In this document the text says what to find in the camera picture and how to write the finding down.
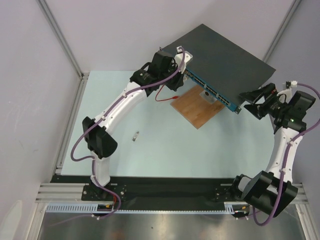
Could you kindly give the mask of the silver SFP module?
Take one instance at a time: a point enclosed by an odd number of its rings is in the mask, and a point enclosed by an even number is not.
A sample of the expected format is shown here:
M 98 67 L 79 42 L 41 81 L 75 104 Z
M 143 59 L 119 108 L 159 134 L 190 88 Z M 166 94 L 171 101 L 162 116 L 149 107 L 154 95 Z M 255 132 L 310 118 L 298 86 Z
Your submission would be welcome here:
M 137 131 L 135 134 L 134 134 L 134 136 L 133 136 L 133 138 L 132 138 L 132 141 L 133 142 L 135 142 L 136 140 L 137 140 L 137 138 L 138 138 L 138 136 L 139 136 L 139 131 Z

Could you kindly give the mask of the blue black network switch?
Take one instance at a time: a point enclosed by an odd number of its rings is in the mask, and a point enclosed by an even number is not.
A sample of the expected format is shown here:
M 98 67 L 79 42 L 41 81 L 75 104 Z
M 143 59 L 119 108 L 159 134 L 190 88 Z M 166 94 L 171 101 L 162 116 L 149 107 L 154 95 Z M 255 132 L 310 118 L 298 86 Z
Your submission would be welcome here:
M 178 47 L 192 55 L 184 73 L 237 114 L 244 102 L 240 94 L 257 90 L 276 71 L 204 24 L 163 47 L 163 51 L 175 55 Z

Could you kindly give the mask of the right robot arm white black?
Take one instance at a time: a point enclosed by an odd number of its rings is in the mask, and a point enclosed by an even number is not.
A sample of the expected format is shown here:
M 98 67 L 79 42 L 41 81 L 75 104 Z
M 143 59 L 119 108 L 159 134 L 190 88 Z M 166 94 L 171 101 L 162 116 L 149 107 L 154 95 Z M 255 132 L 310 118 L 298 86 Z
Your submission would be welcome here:
M 287 81 L 284 89 L 277 91 L 270 83 L 260 89 L 241 93 L 247 101 L 244 106 L 257 119 L 271 116 L 274 121 L 274 146 L 266 170 L 255 177 L 241 174 L 235 177 L 230 187 L 230 195 L 236 201 L 243 201 L 252 206 L 253 217 L 257 211 L 268 215 L 262 222 L 266 225 L 277 217 L 297 196 L 298 189 L 293 186 L 292 168 L 296 152 L 304 135 L 320 123 L 307 127 L 303 121 L 309 110 L 320 97 L 292 89 L 300 86 L 297 81 Z

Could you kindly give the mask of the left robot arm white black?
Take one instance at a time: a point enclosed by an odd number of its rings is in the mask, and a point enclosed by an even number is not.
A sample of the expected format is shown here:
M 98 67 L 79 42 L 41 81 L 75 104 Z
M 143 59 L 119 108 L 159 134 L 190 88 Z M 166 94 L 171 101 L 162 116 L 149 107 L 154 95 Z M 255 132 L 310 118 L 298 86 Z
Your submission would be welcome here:
M 160 86 L 176 91 L 184 84 L 184 72 L 193 55 L 180 48 L 175 56 L 157 51 L 151 62 L 136 70 L 118 98 L 95 118 L 82 121 L 84 140 L 93 158 L 91 181 L 95 185 L 92 194 L 99 200 L 110 195 L 110 159 L 118 143 L 112 137 L 117 125 L 129 112 L 144 101 Z

